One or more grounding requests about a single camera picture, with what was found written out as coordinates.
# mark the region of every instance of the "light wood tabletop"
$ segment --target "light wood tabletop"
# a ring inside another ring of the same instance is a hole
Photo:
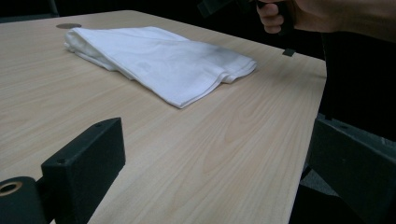
[[[62,23],[156,26],[258,64],[177,109],[67,51]],[[90,223],[289,222],[326,81],[322,60],[128,10],[3,23],[0,50],[0,181],[37,180],[56,151],[120,117],[126,164]]]

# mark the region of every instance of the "hand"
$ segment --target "hand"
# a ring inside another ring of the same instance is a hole
[[[396,43],[396,0],[259,0],[257,8],[267,33],[280,31],[283,16],[276,2],[286,2],[298,30],[331,33],[338,31],[368,35]]]
[[[266,4],[262,8],[257,8],[264,29],[269,34],[280,32],[280,25],[284,19],[278,15],[275,2],[285,0],[260,0]],[[316,31],[329,33],[342,30],[342,20],[344,18],[343,4],[345,1],[339,0],[288,0],[287,3],[294,28],[306,31]]]

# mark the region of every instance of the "finger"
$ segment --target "finger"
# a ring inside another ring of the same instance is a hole
[[[277,34],[282,28],[280,26],[264,26],[265,32],[268,34]]]
[[[275,4],[266,4],[262,8],[257,7],[257,12],[259,13],[260,17],[273,17],[279,13],[279,9]]]
[[[282,15],[276,15],[274,17],[261,17],[261,21],[264,26],[280,26],[285,20]]]

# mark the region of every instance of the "white towel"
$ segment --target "white towel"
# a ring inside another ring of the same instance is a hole
[[[137,80],[178,108],[256,67],[251,58],[232,50],[156,27],[73,28],[65,35],[64,45],[85,60]]]

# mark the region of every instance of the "black bracket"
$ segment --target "black bracket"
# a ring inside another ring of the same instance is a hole
[[[318,114],[307,163],[366,223],[396,223],[396,143]]]
[[[120,118],[98,122],[41,164],[0,182],[0,223],[87,223],[125,164]]]

